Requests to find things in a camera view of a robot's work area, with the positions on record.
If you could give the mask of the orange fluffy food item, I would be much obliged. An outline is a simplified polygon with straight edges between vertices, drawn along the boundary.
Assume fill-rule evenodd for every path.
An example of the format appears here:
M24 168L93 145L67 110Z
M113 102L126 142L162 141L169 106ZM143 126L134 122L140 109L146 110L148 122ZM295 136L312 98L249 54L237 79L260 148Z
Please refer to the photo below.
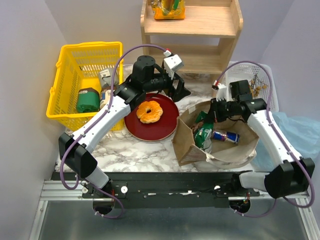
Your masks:
M154 100L144 101L138 106L136 116L143 124L151 124L160 120L163 109L160 104Z

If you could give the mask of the brown paper grocery bag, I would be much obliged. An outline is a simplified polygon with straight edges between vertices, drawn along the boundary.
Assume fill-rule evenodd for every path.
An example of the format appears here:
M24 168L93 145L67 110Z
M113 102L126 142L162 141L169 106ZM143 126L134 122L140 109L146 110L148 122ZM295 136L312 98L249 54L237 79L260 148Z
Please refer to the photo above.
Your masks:
M239 134L239 142L212 139L211 152L205 152L196 146L192 125L201 111L208 112L210 101L204 101L189 107L177 118L176 131L172 140L173 149L180 166L195 164L201 171L216 169L236 169L248 165L257 155L258 135L244 122L231 121L216 123L215 130Z

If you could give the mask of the brown longan fruit bunch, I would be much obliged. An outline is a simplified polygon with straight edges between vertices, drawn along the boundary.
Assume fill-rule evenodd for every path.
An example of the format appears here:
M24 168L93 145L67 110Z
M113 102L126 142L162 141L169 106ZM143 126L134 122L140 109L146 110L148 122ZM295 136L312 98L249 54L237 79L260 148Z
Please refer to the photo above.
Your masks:
M269 86L259 79L255 74L249 81L249 89L253 98L257 98L262 90L266 90Z

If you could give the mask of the light blue plastic bag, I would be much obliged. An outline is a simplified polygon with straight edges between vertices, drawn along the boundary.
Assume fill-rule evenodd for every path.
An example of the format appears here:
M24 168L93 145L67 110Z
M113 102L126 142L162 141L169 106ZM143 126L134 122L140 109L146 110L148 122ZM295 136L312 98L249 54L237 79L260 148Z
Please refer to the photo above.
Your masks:
M288 117L284 112L273 112L272 116L290 144L302 157L311 158L316 162L320 155L320 122L302 116ZM259 171L272 171L273 160L261 139L255 150L256 157L251 165Z

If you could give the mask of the green snack packet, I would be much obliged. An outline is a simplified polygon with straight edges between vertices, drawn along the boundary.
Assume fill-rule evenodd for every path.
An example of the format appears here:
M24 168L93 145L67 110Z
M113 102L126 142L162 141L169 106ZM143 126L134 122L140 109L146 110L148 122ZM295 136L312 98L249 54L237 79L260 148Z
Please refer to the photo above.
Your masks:
M212 152L212 135L214 121L204 111L201 111L190 128L192 130L195 145L204 152Z

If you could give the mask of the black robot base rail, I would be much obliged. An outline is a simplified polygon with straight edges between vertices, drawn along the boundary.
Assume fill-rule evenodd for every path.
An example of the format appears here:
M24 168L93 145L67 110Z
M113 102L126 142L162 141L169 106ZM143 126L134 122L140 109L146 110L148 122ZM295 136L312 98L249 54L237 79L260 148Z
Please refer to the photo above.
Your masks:
M83 180L81 200L98 208L173 209L229 208L247 212L254 201L274 199L268 193L240 186L236 172L110 172L102 190Z

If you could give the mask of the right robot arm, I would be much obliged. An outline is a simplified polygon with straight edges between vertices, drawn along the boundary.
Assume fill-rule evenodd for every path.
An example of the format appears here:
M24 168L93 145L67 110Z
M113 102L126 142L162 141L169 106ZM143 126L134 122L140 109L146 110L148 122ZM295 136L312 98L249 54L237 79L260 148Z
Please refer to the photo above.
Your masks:
M241 196L248 189L257 189L278 199L311 189L314 161L302 157L290 144L267 103L262 98L252 97L248 81L235 81L229 87L215 82L212 88L216 90L216 96L210 101L209 117L217 123L234 116L242 117L262 140L274 165L271 172L240 173L238 179L230 183L230 191Z

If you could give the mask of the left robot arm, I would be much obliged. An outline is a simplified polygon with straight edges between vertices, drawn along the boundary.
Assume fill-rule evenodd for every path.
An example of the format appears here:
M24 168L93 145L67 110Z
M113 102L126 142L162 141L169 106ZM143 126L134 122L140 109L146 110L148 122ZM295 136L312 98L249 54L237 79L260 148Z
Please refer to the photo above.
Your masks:
M184 65L182 59L168 51L164 54L162 65L156 64L149 55L139 56L132 73L112 92L110 101L73 135L63 133L58 139L61 165L71 168L77 179L92 184L93 191L101 198L110 194L111 179L92 156L100 140L120 119L137 109L146 100L147 93L164 92L173 102L191 93L177 74Z

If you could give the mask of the yellow snack bag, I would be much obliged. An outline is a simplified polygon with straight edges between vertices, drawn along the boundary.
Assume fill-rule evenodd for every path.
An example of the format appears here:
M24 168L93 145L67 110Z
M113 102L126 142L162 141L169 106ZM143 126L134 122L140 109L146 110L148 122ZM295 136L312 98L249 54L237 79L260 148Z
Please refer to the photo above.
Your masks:
M151 0L150 5L155 20L185 19L185 0Z

